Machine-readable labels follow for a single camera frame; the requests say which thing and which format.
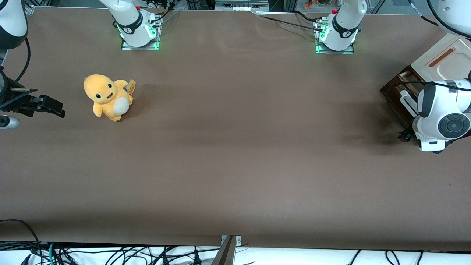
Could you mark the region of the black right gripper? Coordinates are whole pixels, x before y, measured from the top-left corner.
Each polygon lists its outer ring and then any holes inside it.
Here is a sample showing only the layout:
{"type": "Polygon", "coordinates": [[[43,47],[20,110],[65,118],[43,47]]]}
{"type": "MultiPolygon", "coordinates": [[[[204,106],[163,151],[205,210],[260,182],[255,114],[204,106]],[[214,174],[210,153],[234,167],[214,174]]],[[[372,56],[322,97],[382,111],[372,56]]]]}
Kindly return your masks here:
{"type": "Polygon", "coordinates": [[[63,104],[52,97],[41,95],[39,97],[39,106],[33,102],[35,99],[31,94],[37,92],[37,89],[27,88],[2,88],[1,105],[2,112],[20,113],[28,117],[33,117],[34,112],[50,113],[60,118],[64,118],[66,111],[63,110],[63,104]]]}

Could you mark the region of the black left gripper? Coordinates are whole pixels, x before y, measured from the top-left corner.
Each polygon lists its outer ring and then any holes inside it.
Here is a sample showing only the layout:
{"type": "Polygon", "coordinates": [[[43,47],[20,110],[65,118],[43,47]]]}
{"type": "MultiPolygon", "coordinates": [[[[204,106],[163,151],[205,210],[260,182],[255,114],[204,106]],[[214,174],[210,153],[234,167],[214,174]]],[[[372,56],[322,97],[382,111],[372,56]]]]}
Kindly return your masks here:
{"type": "Polygon", "coordinates": [[[415,132],[411,128],[405,128],[399,133],[397,139],[401,142],[409,142],[415,137],[415,132]]]}

